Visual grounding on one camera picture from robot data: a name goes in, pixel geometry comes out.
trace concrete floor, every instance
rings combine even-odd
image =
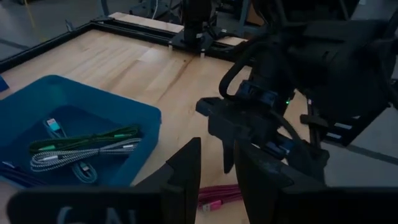
[[[111,12],[128,12],[137,0],[109,0]],[[354,18],[386,19],[398,6],[395,0],[361,0]],[[36,24],[46,39],[66,31],[65,19],[75,26],[84,24],[99,16],[97,0],[39,0],[32,1],[30,8]],[[24,6],[11,0],[0,1],[0,39],[18,44],[33,46],[40,42],[39,36],[30,25]],[[219,20],[221,27],[236,29],[237,22],[223,15]],[[0,44],[0,59],[15,54],[19,49]],[[398,158],[398,112],[387,109],[353,143],[371,152]],[[340,147],[323,144],[330,151],[331,158],[326,167],[326,181],[331,186],[398,186],[398,162],[380,161]]]

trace wooden table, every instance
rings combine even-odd
[[[182,26],[153,21],[121,13],[116,19],[178,32]],[[220,42],[238,44],[239,38]],[[201,186],[235,184],[235,171],[223,173],[221,141],[207,132],[207,118],[195,112],[196,102],[206,96],[219,96],[221,77],[231,62],[200,58],[185,52],[169,52],[167,47],[91,30],[2,74],[10,90],[4,98],[38,78],[57,74],[86,85],[158,107],[162,111],[159,143],[134,180],[138,183],[157,170],[192,137],[201,137]],[[229,88],[236,91],[247,78],[245,67]],[[285,117],[301,138],[309,141],[308,128],[300,124],[300,114],[307,113],[306,99],[297,93]],[[242,202],[229,203],[211,213],[198,212],[197,223],[248,223]]]

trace blue plastic bin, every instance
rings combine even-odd
[[[30,171],[29,144],[48,139],[42,121],[55,118],[68,136],[95,134],[138,124],[144,135],[129,156],[89,159],[98,184],[128,186],[156,147],[160,110],[57,75],[43,77],[0,101],[0,161]],[[49,184],[80,184],[70,167],[33,173]]]

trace green cable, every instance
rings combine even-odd
[[[98,142],[119,142],[131,138],[139,138],[141,135],[139,129],[138,125],[131,125],[102,134],[34,141],[29,146],[29,152],[37,154],[49,150],[77,150],[83,146]]]

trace pink cable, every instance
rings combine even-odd
[[[205,212],[217,210],[224,203],[242,200],[237,184],[204,187],[199,190],[198,208]]]

